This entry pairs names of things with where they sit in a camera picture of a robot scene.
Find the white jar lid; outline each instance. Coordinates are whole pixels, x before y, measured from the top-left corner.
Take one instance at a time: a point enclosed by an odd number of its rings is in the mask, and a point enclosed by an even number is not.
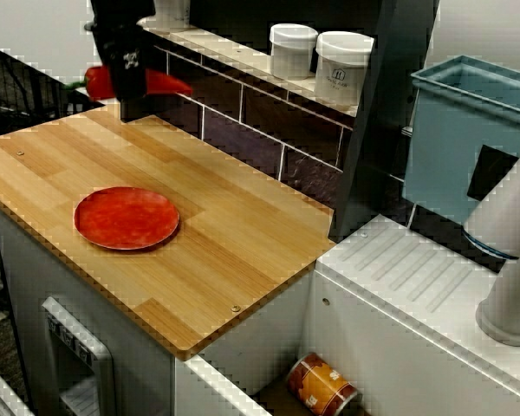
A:
[[[374,39],[353,32],[323,32],[315,51],[319,56],[351,67],[366,67]]]
[[[308,26],[294,23],[274,24],[270,30],[270,42],[293,49],[313,49],[318,32]]]

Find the red bell pepper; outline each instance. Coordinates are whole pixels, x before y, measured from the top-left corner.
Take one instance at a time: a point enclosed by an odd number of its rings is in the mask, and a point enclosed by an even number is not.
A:
[[[114,98],[114,88],[107,66],[92,67],[85,73],[84,85],[92,101]],[[154,69],[146,70],[146,94],[192,94],[192,88],[174,76]]]

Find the red plate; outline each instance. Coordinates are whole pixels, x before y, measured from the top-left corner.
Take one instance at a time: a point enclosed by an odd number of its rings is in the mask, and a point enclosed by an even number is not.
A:
[[[91,243],[136,250],[170,237],[179,223],[179,213],[156,192],[120,186],[84,198],[75,208],[74,223]]]

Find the wooden cutting board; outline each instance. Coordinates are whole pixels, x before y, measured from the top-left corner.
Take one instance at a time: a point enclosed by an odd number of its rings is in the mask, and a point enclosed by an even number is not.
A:
[[[152,250],[74,228],[89,193],[135,186],[181,216]],[[0,209],[178,358],[206,347],[334,244],[332,211],[156,117],[111,105],[0,137]]]

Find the shelf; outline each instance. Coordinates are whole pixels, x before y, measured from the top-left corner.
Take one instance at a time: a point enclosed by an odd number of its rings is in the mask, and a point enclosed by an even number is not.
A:
[[[60,400],[75,416],[99,416],[98,390],[94,377],[83,379],[60,394]]]
[[[157,36],[163,37],[179,46],[198,52],[225,65],[239,69],[256,78],[286,89],[309,100],[333,108],[341,113],[356,116],[358,106],[340,106],[316,98],[314,94],[314,74],[305,80],[288,81],[277,78],[270,73],[271,56],[246,47],[239,43],[214,35],[202,29],[189,29],[183,32],[166,33],[157,29],[146,29]]]
[[[476,323],[496,274],[382,216],[320,257],[316,270],[520,398],[520,348]]]

